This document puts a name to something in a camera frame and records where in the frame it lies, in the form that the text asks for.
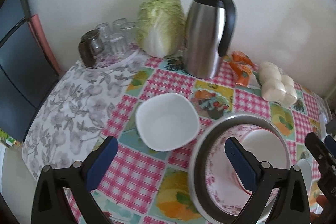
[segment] square white bowl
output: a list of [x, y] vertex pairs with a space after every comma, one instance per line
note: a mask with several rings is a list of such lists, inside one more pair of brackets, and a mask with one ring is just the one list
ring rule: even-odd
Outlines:
[[143, 102], [137, 109], [135, 123], [145, 145], [156, 151], [182, 147], [200, 129], [195, 108], [177, 93], [161, 94]]

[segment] black pitcher handle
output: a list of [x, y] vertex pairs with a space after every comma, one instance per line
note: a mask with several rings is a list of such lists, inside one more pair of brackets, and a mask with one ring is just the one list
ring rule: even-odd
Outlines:
[[232, 0], [220, 0], [224, 4], [225, 9], [225, 26], [222, 38], [218, 45], [218, 54], [223, 57], [229, 48], [233, 30], [236, 23], [236, 7]]

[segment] gray floral pattern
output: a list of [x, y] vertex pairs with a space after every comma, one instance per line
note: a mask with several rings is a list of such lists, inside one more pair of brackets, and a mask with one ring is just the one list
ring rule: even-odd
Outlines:
[[140, 52], [127, 65], [106, 72], [88, 71], [81, 61], [68, 70], [36, 115], [22, 147], [36, 180], [46, 164], [64, 168], [87, 157], [147, 57]]

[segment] glass jar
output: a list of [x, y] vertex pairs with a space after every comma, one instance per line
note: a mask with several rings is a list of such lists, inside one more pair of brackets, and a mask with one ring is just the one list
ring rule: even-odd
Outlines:
[[114, 33], [109, 36], [111, 51], [115, 55], [126, 54], [129, 51], [128, 43], [122, 33]]
[[121, 32], [124, 34], [128, 44], [135, 43], [136, 28], [134, 22], [126, 22], [120, 26]]
[[110, 35], [112, 35], [110, 25], [107, 22], [97, 25], [96, 29], [99, 31], [100, 37], [103, 40], [103, 42], [105, 42], [106, 39]]
[[104, 44], [99, 37], [97, 29], [89, 31], [82, 36], [82, 40], [87, 40], [93, 56], [97, 56], [104, 50]]
[[120, 27], [121, 25], [123, 25], [124, 23], [127, 22], [126, 18], [119, 18], [115, 21], [113, 21], [112, 26], [113, 26], [113, 32], [120, 32]]

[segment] drinking glass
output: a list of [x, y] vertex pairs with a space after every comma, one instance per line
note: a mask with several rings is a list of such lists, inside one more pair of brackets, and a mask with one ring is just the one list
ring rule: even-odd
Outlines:
[[135, 23], [126, 22], [120, 26], [121, 32], [124, 34], [128, 44], [135, 42]]
[[99, 34], [104, 40], [106, 40], [110, 35], [112, 35], [110, 26], [107, 22], [97, 25], [96, 29], [99, 31]]
[[114, 33], [109, 36], [109, 43], [113, 54], [121, 55], [129, 51], [128, 43], [122, 33]]
[[120, 26], [123, 25], [126, 22], [127, 22], [126, 18], [119, 18], [119, 19], [113, 21], [113, 23], [112, 23], [113, 32], [120, 33]]

